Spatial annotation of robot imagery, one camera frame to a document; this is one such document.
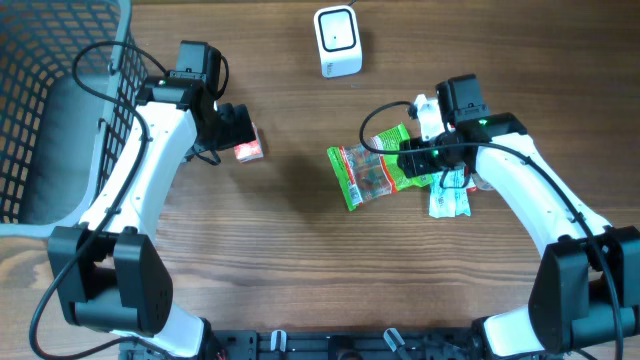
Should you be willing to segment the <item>small red white box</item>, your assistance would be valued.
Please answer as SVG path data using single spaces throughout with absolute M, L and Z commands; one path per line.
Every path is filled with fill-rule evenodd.
M 245 163 L 264 157 L 259 129 L 253 124 L 255 139 L 234 147 L 235 157 L 240 163 Z

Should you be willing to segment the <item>teal packet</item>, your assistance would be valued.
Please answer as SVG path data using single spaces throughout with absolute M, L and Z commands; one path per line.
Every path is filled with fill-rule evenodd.
M 473 184 L 463 168 L 445 170 L 431 175 L 429 215 L 449 218 L 471 215 L 467 188 Z

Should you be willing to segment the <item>green candy bag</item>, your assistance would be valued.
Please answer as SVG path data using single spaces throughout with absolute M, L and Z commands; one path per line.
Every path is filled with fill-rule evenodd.
M 423 188 L 432 182 L 430 175 L 406 177 L 397 155 L 371 153 L 361 144 L 329 147 L 327 155 L 349 211 L 376 198 L 410 187 Z

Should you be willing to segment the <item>green lid jar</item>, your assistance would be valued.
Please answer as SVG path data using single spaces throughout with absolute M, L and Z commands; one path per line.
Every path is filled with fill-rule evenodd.
M 473 173 L 472 174 L 472 179 L 473 179 L 474 184 L 475 184 L 475 186 L 477 187 L 478 190 L 481 190 L 481 191 L 494 191 L 494 187 L 489 182 L 484 180 L 478 173 Z

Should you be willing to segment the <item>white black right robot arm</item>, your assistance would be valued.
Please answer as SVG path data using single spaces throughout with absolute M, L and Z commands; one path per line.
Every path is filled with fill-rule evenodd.
M 511 113 L 493 114 L 477 78 L 441 82 L 409 106 L 421 134 L 401 143 L 409 178 L 466 167 L 505 200 L 541 262 L 526 305 L 477 325 L 487 359 L 561 354 L 639 333 L 639 231 L 614 227 L 542 159 Z

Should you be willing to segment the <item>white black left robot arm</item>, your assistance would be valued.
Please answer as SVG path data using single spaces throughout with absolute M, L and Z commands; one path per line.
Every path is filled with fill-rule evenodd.
M 223 359 L 210 323 L 173 301 L 173 281 L 153 244 L 159 216 L 187 157 L 218 165 L 222 151 L 255 140 L 243 105 L 223 103 L 229 65 L 205 42 L 183 41 L 174 69 L 146 78 L 126 111 L 136 119 L 105 186 L 78 224 L 48 240 L 67 323 L 162 359 Z

